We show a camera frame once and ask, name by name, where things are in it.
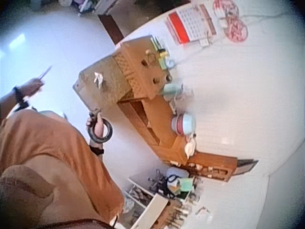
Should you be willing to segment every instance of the black wristband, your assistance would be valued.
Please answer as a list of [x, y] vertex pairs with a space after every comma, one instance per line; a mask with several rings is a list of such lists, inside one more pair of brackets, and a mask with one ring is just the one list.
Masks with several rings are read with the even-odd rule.
[[22, 104], [24, 103], [24, 95], [22, 94], [22, 92], [19, 90], [18, 87], [14, 87], [13, 88], [14, 92], [15, 92], [15, 100], [16, 100], [16, 103], [18, 104]]
[[104, 154], [104, 149], [99, 149], [99, 148], [95, 148], [90, 146], [90, 150], [96, 155], [99, 156], [101, 154]]

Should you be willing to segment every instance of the hand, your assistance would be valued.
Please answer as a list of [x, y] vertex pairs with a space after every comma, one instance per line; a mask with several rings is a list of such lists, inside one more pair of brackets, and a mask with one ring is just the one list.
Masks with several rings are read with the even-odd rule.
[[[91, 127], [92, 125], [93, 125], [93, 119], [92, 118], [88, 118], [87, 119], [87, 123], [86, 123], [87, 128]], [[98, 112], [98, 114], [97, 114], [97, 123], [96, 123], [96, 125], [94, 127], [94, 133], [98, 137], [103, 137], [103, 134], [104, 134], [104, 122], [103, 122], [103, 119], [102, 119], [101, 112]]]
[[40, 79], [34, 78], [20, 86], [19, 89], [24, 96], [32, 96], [37, 93], [43, 85], [44, 83]]

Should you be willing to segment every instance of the calendar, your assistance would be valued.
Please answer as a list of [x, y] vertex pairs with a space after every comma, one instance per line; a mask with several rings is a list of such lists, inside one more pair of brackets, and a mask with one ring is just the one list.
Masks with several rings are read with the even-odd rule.
[[179, 43], [188, 43], [216, 35], [212, 19], [204, 4], [194, 4], [169, 14], [170, 30]]

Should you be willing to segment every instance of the person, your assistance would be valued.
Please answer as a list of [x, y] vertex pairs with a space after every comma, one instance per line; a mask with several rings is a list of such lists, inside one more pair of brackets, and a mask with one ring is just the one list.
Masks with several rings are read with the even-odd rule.
[[[32, 79], [0, 100], [1, 228], [112, 228], [124, 198], [98, 157], [102, 145], [89, 146], [52, 112], [26, 109], [9, 115], [42, 86]], [[100, 113], [94, 132], [103, 136]]]

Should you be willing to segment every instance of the wall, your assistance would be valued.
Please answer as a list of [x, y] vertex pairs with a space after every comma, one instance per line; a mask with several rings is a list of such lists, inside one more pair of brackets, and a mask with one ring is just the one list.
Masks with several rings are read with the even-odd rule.
[[305, 142], [269, 178], [258, 229], [290, 229], [305, 206]]

